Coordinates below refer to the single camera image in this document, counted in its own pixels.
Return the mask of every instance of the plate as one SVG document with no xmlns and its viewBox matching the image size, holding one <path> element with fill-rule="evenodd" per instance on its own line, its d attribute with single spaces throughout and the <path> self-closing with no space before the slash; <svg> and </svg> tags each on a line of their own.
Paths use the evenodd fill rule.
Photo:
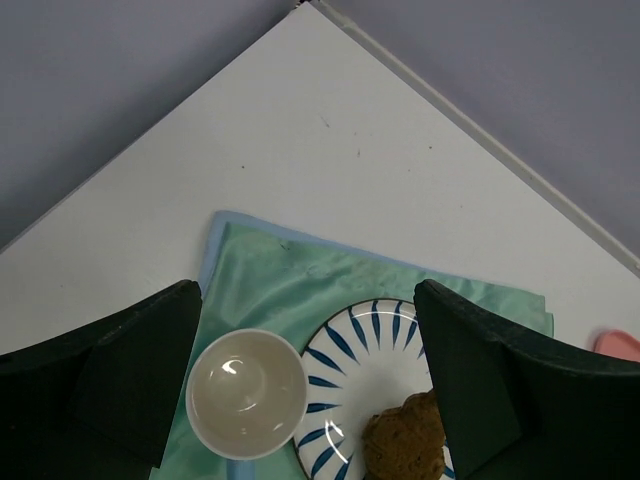
<svg viewBox="0 0 640 480">
<path fill-rule="evenodd" d="M 302 354 L 307 413 L 294 447 L 312 480 L 362 480 L 360 435 L 369 419 L 433 388 L 413 304 L 377 299 L 327 320 Z M 455 478 L 449 449 L 442 479 Z"/>
</svg>

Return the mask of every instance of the gray wall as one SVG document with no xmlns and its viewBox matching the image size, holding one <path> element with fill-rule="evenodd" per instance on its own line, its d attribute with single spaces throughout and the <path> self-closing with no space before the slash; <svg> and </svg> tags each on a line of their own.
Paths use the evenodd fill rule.
<svg viewBox="0 0 640 480">
<path fill-rule="evenodd" d="M 640 255 L 640 2 L 325 1 Z"/>
<path fill-rule="evenodd" d="M 294 4 L 0 2 L 0 250 Z"/>
</svg>

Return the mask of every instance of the green napkin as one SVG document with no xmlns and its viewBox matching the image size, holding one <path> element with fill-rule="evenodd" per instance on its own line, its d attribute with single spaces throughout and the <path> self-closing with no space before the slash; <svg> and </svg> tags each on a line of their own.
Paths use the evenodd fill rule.
<svg viewBox="0 0 640 480">
<path fill-rule="evenodd" d="M 191 365 L 205 347 L 238 328 L 257 327 L 286 338 L 302 351 L 334 313 L 360 301 L 413 301 L 413 290 L 432 278 L 477 305 L 548 336 L 553 316 L 545 300 L 523 290 L 372 259 L 304 242 L 291 242 L 251 227 L 228 224 L 202 317 Z M 151 480 L 224 480 L 225 461 L 191 430 L 184 387 L 162 467 Z M 257 480 L 304 480 L 289 443 L 256 463 Z"/>
</svg>

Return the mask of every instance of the table surface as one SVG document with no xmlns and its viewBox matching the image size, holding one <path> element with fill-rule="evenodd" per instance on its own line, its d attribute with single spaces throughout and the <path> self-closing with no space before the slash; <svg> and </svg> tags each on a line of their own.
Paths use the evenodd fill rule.
<svg viewBox="0 0 640 480">
<path fill-rule="evenodd" d="M 222 209 L 640 337 L 638 278 L 305 4 L 0 255 L 0 354 L 197 278 Z"/>
</svg>

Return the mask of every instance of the red object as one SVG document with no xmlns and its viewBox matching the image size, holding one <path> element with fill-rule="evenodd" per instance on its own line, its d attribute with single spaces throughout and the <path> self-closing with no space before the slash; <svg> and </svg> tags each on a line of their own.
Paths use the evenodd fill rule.
<svg viewBox="0 0 640 480">
<path fill-rule="evenodd" d="M 621 330 L 610 330 L 600 335 L 593 351 L 610 357 L 640 362 L 640 342 Z"/>
</svg>

